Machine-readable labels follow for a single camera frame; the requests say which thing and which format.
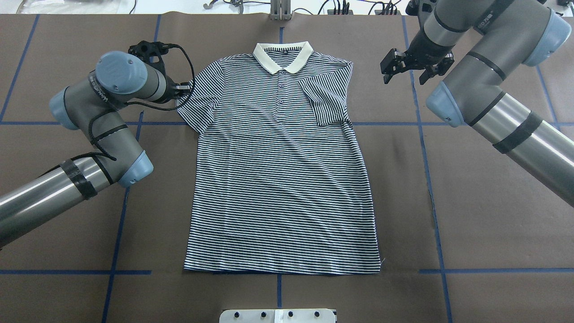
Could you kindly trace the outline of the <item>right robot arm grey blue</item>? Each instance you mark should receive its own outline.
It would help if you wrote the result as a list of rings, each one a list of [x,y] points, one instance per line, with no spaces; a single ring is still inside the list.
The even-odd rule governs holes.
[[[501,88],[519,65],[535,67],[567,41],[572,26],[537,0],[411,0],[419,31],[390,49],[383,81],[421,70],[443,80],[426,105],[451,127],[466,124],[572,205],[574,150],[568,139]]]

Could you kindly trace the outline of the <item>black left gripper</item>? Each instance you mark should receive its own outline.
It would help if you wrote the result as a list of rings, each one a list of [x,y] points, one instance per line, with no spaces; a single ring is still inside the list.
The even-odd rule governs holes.
[[[152,67],[159,74],[158,87],[150,98],[145,101],[171,101],[181,98],[188,98],[193,93],[193,77],[186,83],[174,82],[166,73],[166,67],[163,56],[168,54],[170,49],[178,49],[187,60],[191,73],[193,73],[193,64],[188,53],[178,44],[163,43],[159,41],[148,42],[140,41],[128,49],[128,53],[140,59],[149,67]]]

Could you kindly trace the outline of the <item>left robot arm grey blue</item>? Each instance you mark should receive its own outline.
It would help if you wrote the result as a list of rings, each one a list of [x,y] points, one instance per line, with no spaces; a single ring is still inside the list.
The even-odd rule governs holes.
[[[129,188],[153,172],[120,112],[131,105],[168,111],[166,103],[191,93],[192,80],[178,83],[167,74],[164,57],[172,50],[192,67],[181,45],[141,41],[103,54],[86,76],[50,100],[55,121],[82,137],[86,148],[1,196],[2,248],[104,189]]]

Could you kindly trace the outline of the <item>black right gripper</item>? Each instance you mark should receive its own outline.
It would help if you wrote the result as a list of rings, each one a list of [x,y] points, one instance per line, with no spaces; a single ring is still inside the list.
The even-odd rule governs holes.
[[[435,76],[443,76],[453,63],[438,63],[454,47],[454,21],[449,16],[448,0],[410,0],[406,12],[419,19],[420,30],[404,52],[390,49],[380,62],[384,84],[396,74],[423,69],[419,84],[424,85]]]

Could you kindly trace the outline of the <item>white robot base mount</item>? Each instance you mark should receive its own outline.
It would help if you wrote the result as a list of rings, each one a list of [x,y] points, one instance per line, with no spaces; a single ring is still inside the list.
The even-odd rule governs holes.
[[[235,309],[225,310],[220,323],[336,323],[336,310],[307,309]]]

